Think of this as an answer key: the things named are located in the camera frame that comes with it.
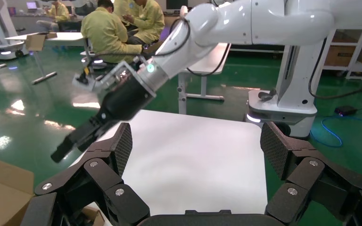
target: chair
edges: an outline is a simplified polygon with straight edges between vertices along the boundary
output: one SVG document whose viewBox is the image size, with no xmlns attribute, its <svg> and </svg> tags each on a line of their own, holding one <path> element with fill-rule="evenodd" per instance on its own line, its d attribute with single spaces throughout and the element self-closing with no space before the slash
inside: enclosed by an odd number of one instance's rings
<svg viewBox="0 0 362 226">
<path fill-rule="evenodd" d="M 60 32 L 80 32 L 81 31 L 81 22 L 78 21 L 61 21 L 58 22 Z"/>
</svg>

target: person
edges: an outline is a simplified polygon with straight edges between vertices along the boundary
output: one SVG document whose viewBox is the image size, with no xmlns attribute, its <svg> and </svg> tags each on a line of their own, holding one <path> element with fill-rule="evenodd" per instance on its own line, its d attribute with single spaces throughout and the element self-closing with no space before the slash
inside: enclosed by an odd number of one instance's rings
<svg viewBox="0 0 362 226">
<path fill-rule="evenodd" d="M 128 44 L 150 44 L 159 40 L 165 27 L 162 8 L 155 0 L 134 0 L 140 6 L 139 16 L 124 15 L 124 20 L 138 27 L 128 32 Z"/>
<path fill-rule="evenodd" d="M 98 0 L 98 8 L 87 15 L 81 24 L 81 33 L 88 38 L 96 54 L 123 53 L 140 54 L 142 45 L 128 45 L 127 29 L 120 18 L 113 14 L 114 5 L 111 0 Z M 108 63 L 119 63 L 122 60 L 132 63 L 135 56 L 102 56 Z"/>
<path fill-rule="evenodd" d="M 37 24 L 44 28 L 47 32 L 59 32 L 58 22 L 67 21 L 70 19 L 70 14 L 66 6 L 59 0 L 54 0 L 52 8 L 45 8 L 45 12 L 48 16 L 54 18 L 55 22 L 39 20 Z"/>
<path fill-rule="evenodd" d="M 139 16 L 140 6 L 135 4 L 134 0 L 116 0 L 114 2 L 114 7 L 115 8 L 113 13 L 120 17 L 125 28 L 127 28 L 127 31 L 137 29 L 136 26 L 130 24 L 123 18 L 123 15 Z"/>
</svg>

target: white robotic arm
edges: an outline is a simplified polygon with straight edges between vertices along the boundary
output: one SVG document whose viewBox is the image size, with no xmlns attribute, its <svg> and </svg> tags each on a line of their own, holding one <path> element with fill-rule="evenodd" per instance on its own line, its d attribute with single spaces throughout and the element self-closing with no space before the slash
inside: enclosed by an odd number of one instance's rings
<svg viewBox="0 0 362 226">
<path fill-rule="evenodd" d="M 312 45 L 333 28 L 362 25 L 362 0 L 238 0 L 216 8 L 202 4 L 185 17 L 157 54 L 168 52 L 188 38 L 169 56 L 154 57 L 138 74 L 152 91 L 206 56 L 220 42 L 232 44 Z"/>
<path fill-rule="evenodd" d="M 97 115 L 68 135 L 52 159 L 59 161 L 74 145 L 83 151 L 113 124 L 132 119 L 163 84 L 218 43 L 313 45 L 331 29 L 362 25 L 362 0 L 237 0 L 219 8 L 198 5 L 185 19 L 138 72 L 122 62 L 103 78 L 74 78 L 78 86 L 109 93 Z"/>
</svg>

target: green floor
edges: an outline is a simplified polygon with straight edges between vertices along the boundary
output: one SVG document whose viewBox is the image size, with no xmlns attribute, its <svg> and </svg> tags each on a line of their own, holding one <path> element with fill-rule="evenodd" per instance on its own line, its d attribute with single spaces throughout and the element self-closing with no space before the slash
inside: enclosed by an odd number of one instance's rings
<svg viewBox="0 0 362 226">
<path fill-rule="evenodd" d="M 36 86 L 32 86 L 31 81 L 40 74 L 31 56 L 7 62 L 8 68 L 0 69 L 0 160 L 34 172 L 35 184 L 67 168 L 80 155 L 79 151 L 73 151 L 60 164 L 49 157 L 71 126 L 79 126 L 97 111 L 95 108 L 78 107 L 79 104 L 95 103 L 97 98 L 71 85 L 73 76 L 82 69 L 80 52 L 79 48 L 59 53 L 46 48 L 40 54 L 45 70 L 57 71 L 58 76 Z M 223 73 L 208 80 L 208 92 L 223 95 L 226 101 L 191 99 L 188 101 L 188 114 L 241 121 L 249 88 L 275 87 L 279 66 L 280 60 L 269 57 L 230 56 Z M 318 93 L 332 95 L 361 86 L 362 81 L 322 77 Z M 176 87 L 176 79 L 165 84 L 146 109 L 178 112 Z M 198 93 L 199 90 L 200 81 L 194 77 L 188 92 Z M 320 100 L 317 102 L 319 115 L 330 115 L 336 106 L 345 104 L 362 107 L 362 94 L 339 100 Z M 322 128 L 321 119 L 316 119 L 313 133 L 323 142 L 338 144 Z M 344 145 L 330 148 L 313 140 L 311 143 L 332 161 L 362 173 L 362 121 L 333 119 L 326 124 L 341 136 Z M 266 174 L 267 191 L 271 198 L 282 182 L 268 162 Z M 300 225 L 333 226 L 341 223 L 325 208 L 313 203 Z"/>
</svg>

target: laptop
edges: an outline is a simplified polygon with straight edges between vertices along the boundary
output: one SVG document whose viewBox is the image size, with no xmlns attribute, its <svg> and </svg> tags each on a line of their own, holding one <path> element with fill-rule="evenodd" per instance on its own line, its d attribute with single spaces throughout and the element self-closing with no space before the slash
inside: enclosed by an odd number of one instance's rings
<svg viewBox="0 0 362 226">
<path fill-rule="evenodd" d="M 29 1 L 27 2 L 27 13 L 36 13 L 38 10 L 37 3 L 35 1 Z"/>
</svg>

